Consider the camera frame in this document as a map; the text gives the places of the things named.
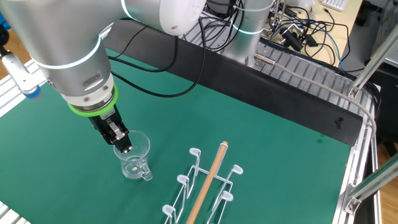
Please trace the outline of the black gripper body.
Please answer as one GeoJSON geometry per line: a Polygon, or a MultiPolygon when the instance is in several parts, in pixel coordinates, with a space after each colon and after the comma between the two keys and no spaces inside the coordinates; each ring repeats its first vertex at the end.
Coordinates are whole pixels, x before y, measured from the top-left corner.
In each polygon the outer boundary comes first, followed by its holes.
{"type": "Polygon", "coordinates": [[[93,127],[100,133],[102,136],[108,136],[109,127],[107,121],[122,121],[121,115],[116,106],[113,106],[108,112],[105,114],[90,117],[89,120],[91,121],[93,127]]]}

